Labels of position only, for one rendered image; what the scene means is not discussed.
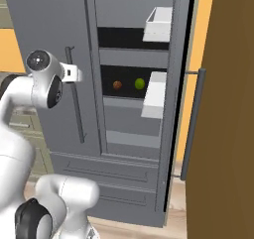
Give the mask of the grey fridge drawer front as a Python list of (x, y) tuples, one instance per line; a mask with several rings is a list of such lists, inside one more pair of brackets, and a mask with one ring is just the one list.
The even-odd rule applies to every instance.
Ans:
[(164, 225), (165, 213), (155, 209), (156, 193), (153, 190), (102, 182), (98, 185), (99, 199), (87, 211), (89, 216), (152, 227)]
[(63, 153), (51, 153), (51, 159), (58, 174), (93, 179), (101, 184), (157, 188), (157, 166)]

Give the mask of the grey-green base cabinets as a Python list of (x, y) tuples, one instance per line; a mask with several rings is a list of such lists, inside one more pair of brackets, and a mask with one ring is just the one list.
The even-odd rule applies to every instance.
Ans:
[(35, 109), (17, 108), (13, 111), (10, 126), (20, 132), (36, 148), (36, 159), (29, 181), (54, 172), (50, 152), (43, 135), (41, 123)]

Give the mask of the grey open fridge door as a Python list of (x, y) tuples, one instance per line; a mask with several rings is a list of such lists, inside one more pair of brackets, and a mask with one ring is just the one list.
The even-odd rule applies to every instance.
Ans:
[(154, 226), (165, 224), (194, 0), (174, 0)]

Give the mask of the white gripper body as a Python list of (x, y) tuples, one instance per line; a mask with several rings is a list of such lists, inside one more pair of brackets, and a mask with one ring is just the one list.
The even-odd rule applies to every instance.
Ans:
[(73, 82), (81, 82), (83, 80), (82, 71), (76, 65), (72, 67), (71, 78)]

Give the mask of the white door bin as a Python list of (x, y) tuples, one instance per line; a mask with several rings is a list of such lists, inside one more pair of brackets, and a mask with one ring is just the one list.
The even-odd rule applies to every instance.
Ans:
[(171, 36), (172, 16), (172, 7), (155, 7), (146, 20), (143, 41), (168, 43)]
[(162, 119), (165, 103), (167, 74), (153, 71), (150, 76), (141, 116)]

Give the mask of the brown wooden cabinet panel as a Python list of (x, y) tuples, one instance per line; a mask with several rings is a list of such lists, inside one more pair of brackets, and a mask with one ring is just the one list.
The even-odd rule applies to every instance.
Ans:
[(254, 239), (254, 0), (213, 0), (202, 66), (188, 239)]

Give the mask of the grey fridge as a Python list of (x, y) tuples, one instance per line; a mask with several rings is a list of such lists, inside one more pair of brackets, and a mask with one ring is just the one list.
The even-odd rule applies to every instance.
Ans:
[[(174, 0), (85, 0), (88, 42), (101, 154), (91, 156), (157, 166), (163, 119), (141, 116), (153, 71), (167, 73), (168, 43), (144, 42), (155, 7)], [(135, 88), (143, 78), (145, 87)], [(120, 80), (122, 87), (113, 88)]]

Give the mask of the grey-green wall cabinet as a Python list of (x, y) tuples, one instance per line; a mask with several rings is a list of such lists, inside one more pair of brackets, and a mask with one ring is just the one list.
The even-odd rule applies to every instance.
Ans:
[(0, 29), (12, 29), (13, 23), (6, 0), (0, 0)]

